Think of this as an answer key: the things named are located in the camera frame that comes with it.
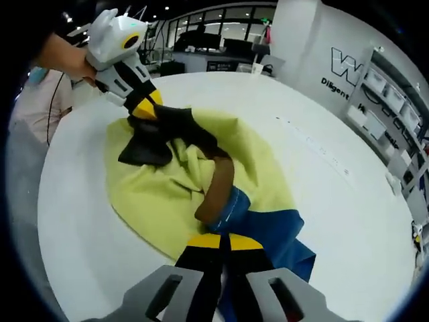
blue fabric panel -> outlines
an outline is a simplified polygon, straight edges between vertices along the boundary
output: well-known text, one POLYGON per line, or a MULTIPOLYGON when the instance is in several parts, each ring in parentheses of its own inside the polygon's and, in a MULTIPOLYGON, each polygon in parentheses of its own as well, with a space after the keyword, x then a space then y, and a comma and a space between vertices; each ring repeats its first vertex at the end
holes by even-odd
MULTIPOLYGON (((210 226, 217 233, 236 233, 251 237, 259 242, 275 268, 288 268, 308 282, 316 254, 296 239, 304 220, 295 209, 259 213, 248 211, 250 200, 247 195, 233 187, 228 204, 219 220, 210 226)), ((226 322, 235 322, 227 283, 219 302, 226 322)))

glass window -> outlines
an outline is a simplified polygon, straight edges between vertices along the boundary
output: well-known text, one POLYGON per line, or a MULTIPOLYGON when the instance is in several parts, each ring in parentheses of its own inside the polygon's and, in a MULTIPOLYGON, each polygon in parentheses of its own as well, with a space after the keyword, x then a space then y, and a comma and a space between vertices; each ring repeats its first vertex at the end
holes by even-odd
POLYGON ((196 13, 190 16, 189 23, 198 23, 202 21, 202 13, 196 13))
POLYGON ((246 36, 247 26, 247 23, 225 22, 222 26, 221 32, 221 47, 223 47, 225 39, 244 40, 246 36))
POLYGON ((219 20, 222 18, 222 14, 223 14, 223 9, 207 11, 205 21, 219 20))
POLYGON ((275 8, 273 7, 257 7, 255 10, 255 19, 268 18, 273 21, 275 8))
POLYGON ((227 9, 225 18, 249 19, 251 11, 252 11, 251 7, 229 8, 227 9))
POLYGON ((220 22, 206 23, 206 33, 219 35, 220 22))
POLYGON ((188 27, 188 31, 190 32, 191 30, 196 30, 198 28, 198 25, 190 25, 188 27))
POLYGON ((179 40, 180 35, 183 34, 184 32, 186 32, 186 26, 185 25, 183 27, 177 28, 176 41, 179 40))
POLYGON ((170 22, 170 33, 168 34, 168 47, 171 48, 176 43, 177 20, 170 22))
POLYGON ((264 25, 252 24, 250 26, 249 35, 247 36, 247 41, 253 42, 255 40, 255 37, 260 36, 262 34, 264 27, 264 25))
POLYGON ((180 27, 185 27, 185 31, 186 31, 186 26, 188 25, 188 18, 189 17, 183 17, 179 20, 179 28, 180 27))

printed logo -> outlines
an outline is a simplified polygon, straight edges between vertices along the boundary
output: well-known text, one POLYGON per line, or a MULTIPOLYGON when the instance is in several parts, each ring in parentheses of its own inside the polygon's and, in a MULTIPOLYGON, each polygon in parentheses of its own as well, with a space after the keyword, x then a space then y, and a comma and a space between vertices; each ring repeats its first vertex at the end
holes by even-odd
POLYGON ((343 57, 343 52, 334 47, 331 48, 331 56, 330 70, 340 77, 346 75, 347 82, 356 86, 361 76, 363 65, 360 64, 356 67, 356 60, 352 56, 347 55, 343 57))

round white table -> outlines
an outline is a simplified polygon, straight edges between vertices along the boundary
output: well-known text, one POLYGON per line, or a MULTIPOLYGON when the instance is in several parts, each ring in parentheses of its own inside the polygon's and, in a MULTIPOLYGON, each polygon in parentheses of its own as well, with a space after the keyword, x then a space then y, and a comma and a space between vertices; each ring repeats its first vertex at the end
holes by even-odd
MULTIPOLYGON (((154 79, 171 107, 239 116, 272 146, 316 252, 310 284, 345 319, 380 322, 408 292, 414 270, 410 211, 373 151, 325 108, 265 76, 192 73, 154 79), (285 120, 343 166, 345 180, 285 120)), ((103 317, 124 292, 169 260, 115 214, 105 190, 106 126, 126 117, 103 97, 61 121, 40 181, 38 229, 46 272, 71 322, 103 317)))

pink shirt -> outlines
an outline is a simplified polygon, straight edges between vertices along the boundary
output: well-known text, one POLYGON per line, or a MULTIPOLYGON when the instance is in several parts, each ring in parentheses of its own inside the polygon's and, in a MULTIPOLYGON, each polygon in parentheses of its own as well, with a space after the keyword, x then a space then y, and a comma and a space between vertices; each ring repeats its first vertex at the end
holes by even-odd
POLYGON ((55 92, 61 75, 62 72, 50 70, 40 84, 25 84, 21 95, 15 102, 11 126, 18 121, 24 121, 39 141, 46 143, 48 140, 49 143, 51 142, 62 114, 72 106, 72 84, 66 75, 62 77, 55 92), (49 117, 51 100, 52 108, 49 117))

